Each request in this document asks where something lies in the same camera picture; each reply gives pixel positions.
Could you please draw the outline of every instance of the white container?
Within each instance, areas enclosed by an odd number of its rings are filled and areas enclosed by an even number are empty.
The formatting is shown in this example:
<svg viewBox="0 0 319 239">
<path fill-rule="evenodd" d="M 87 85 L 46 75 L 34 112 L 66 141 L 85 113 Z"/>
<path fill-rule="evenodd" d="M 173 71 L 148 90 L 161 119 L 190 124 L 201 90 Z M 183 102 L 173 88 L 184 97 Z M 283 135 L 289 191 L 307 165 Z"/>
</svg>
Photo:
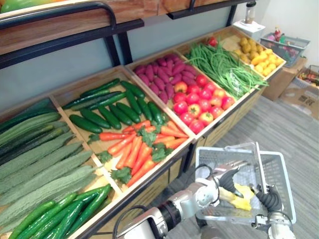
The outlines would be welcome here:
<svg viewBox="0 0 319 239">
<path fill-rule="evenodd" d="M 259 39 L 263 36 L 265 29 L 265 26 L 260 25 L 255 21 L 253 21 L 251 24 L 248 24 L 245 22 L 245 20 L 237 21 L 233 23 L 233 26 L 249 35 L 255 41 L 259 41 Z"/>
</svg>

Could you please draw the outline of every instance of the bottle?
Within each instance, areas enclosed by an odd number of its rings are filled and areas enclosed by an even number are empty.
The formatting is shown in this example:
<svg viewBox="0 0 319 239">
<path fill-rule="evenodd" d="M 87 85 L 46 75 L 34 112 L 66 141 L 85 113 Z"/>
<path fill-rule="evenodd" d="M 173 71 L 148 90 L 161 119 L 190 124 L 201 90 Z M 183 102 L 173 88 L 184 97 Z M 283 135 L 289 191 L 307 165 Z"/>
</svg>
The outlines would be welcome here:
<svg viewBox="0 0 319 239">
<path fill-rule="evenodd" d="M 252 24 L 255 19 L 255 5 L 256 1 L 250 1 L 246 4 L 246 18 L 245 23 Z"/>
</svg>

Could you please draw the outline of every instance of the gray carpet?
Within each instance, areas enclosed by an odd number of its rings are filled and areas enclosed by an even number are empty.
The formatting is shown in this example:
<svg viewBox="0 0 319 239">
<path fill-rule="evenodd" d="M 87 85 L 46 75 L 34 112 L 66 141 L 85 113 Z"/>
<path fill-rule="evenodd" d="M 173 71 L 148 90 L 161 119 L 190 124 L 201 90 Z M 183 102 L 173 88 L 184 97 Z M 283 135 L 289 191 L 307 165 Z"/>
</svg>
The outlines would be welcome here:
<svg viewBox="0 0 319 239">
<path fill-rule="evenodd" d="M 257 141 L 262 150 L 284 155 L 297 223 L 294 233 L 300 239 L 318 239 L 319 235 L 319 122 L 281 100 L 261 97 L 252 110 L 214 146 L 224 147 Z M 156 206 L 170 195 L 182 190 L 189 173 L 175 179 L 152 203 Z M 264 232 L 249 226 L 210 222 L 226 239 L 266 239 Z M 194 218 L 179 224 L 168 239 L 199 239 L 200 231 Z"/>
</svg>

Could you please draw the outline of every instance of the black cable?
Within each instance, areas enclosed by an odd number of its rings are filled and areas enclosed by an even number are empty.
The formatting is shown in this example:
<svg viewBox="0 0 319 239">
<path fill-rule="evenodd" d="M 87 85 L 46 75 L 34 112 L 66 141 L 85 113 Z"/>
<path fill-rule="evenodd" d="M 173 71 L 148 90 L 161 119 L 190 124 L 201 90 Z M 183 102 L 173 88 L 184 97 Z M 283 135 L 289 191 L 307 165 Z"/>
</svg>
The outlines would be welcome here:
<svg viewBox="0 0 319 239">
<path fill-rule="evenodd" d="M 116 234 L 118 233 L 118 227 L 119 227 L 119 224 L 120 224 L 121 220 L 123 219 L 123 217 L 126 215 L 126 213 L 128 213 L 129 211 L 131 211 L 133 209 L 142 209 L 144 212 L 146 212 L 148 210 L 148 208 L 145 206 L 135 205 L 135 206 L 132 206 L 131 208 L 127 209 L 125 212 L 123 212 L 115 222 L 113 232 L 112 232 L 112 239 L 116 239 Z"/>
</svg>

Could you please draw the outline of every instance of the wire basket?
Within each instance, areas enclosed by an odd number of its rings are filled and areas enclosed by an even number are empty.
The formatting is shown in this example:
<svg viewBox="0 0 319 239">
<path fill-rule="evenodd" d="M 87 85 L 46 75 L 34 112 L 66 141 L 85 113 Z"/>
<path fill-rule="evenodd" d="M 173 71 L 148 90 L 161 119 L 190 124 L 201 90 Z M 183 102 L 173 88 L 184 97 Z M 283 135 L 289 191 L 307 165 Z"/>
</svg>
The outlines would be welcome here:
<svg viewBox="0 0 319 239">
<path fill-rule="evenodd" d="M 283 44 L 270 40 L 269 37 L 271 35 L 273 33 L 260 38 L 260 43 L 267 48 L 271 48 L 273 52 L 285 59 L 287 62 L 285 64 L 286 67 L 292 67 L 310 43 L 310 41 L 305 39 L 285 36 L 285 43 Z"/>
<path fill-rule="evenodd" d="M 228 146 L 226 148 L 216 147 L 198 147 L 196 149 L 196 166 L 205 163 L 214 169 L 220 164 L 225 164 L 234 160 L 246 160 L 248 165 L 241 167 L 239 172 L 234 175 L 234 182 L 240 185 L 249 185 L 250 183 L 257 186 L 261 184 L 265 188 L 266 183 L 276 185 L 284 205 L 284 212 L 290 217 L 292 223 L 296 222 L 296 212 L 292 199 L 288 174 L 284 157 L 279 152 L 256 151 L 256 148 L 247 149 L 238 146 Z M 208 176 L 206 168 L 199 168 L 196 171 L 196 178 Z M 197 217 L 205 220 L 231 221 L 250 225 L 255 221 L 257 214 L 267 215 L 267 209 L 254 196 L 250 201 L 252 210 L 245 211 L 234 208 L 227 201 L 220 201 L 217 207 L 209 206 L 197 214 Z"/>
</svg>

